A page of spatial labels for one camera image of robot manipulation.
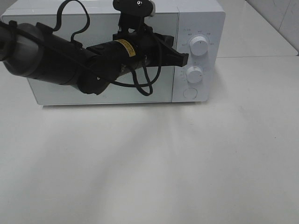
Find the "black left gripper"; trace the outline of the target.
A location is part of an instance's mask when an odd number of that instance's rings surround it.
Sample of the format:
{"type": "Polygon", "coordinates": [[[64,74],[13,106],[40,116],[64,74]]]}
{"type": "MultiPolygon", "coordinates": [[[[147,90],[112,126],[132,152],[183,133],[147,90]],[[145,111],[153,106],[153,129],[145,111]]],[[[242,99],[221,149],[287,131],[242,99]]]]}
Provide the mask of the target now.
{"type": "Polygon", "coordinates": [[[189,54],[173,49],[175,38],[171,35],[154,33],[145,29],[144,33],[113,35],[112,72],[130,72],[144,67],[178,66],[188,63],[189,54]]]}

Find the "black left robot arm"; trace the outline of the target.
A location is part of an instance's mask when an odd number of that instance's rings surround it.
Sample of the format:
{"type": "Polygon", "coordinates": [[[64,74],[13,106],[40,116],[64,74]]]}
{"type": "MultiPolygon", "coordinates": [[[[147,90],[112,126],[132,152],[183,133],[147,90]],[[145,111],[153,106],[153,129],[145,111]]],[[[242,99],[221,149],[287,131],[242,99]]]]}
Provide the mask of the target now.
{"type": "Polygon", "coordinates": [[[129,34],[84,48],[80,42],[54,35],[42,23],[10,21],[0,25],[0,60],[11,74],[72,86],[84,94],[100,95],[110,84],[120,85],[118,78],[127,73],[133,77],[127,88],[139,92],[152,88],[156,80],[146,76],[146,83],[139,83],[136,70],[185,66],[189,55],[174,50],[173,43],[173,36],[146,27],[141,37],[129,34]]]}

